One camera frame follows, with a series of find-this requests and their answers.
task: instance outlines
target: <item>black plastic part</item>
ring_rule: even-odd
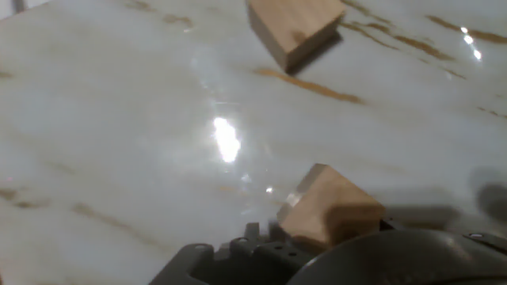
[[[469,238],[432,230],[388,230],[315,258],[288,285],[408,285],[507,280],[507,256]]]
[[[470,238],[472,241],[479,242],[485,246],[489,246],[492,249],[495,249],[501,253],[507,254],[507,240],[496,237],[492,234],[484,234],[484,233],[473,233],[465,236],[466,238]]]
[[[262,237],[252,223],[216,253],[187,245],[150,285],[507,285],[505,239],[404,230],[391,221],[380,229],[315,257]]]
[[[246,226],[245,237],[213,254],[210,245],[187,245],[150,285],[286,284],[313,255],[259,234],[258,223]]]

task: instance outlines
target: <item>wooden cube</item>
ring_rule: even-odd
[[[273,58],[289,70],[336,34],[340,0],[250,0],[249,17]]]
[[[382,204],[328,165],[314,165],[297,192],[304,195],[279,221],[296,241],[325,250],[379,230]]]

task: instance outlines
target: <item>black round object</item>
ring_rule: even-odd
[[[389,230],[324,253],[288,285],[420,285],[507,280],[507,256],[469,238],[432,230]]]

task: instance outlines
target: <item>wood block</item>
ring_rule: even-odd
[[[379,230],[382,204],[328,165],[314,165],[297,192],[305,194],[280,220],[296,241],[329,249]]]
[[[273,58],[289,70],[336,34],[340,0],[250,0],[249,17]]]

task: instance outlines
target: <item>white marble countertop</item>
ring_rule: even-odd
[[[55,0],[0,22],[4,284],[148,283],[183,245],[266,224],[314,163],[505,234],[478,197],[507,173],[507,2],[357,1],[297,80],[243,0]]]

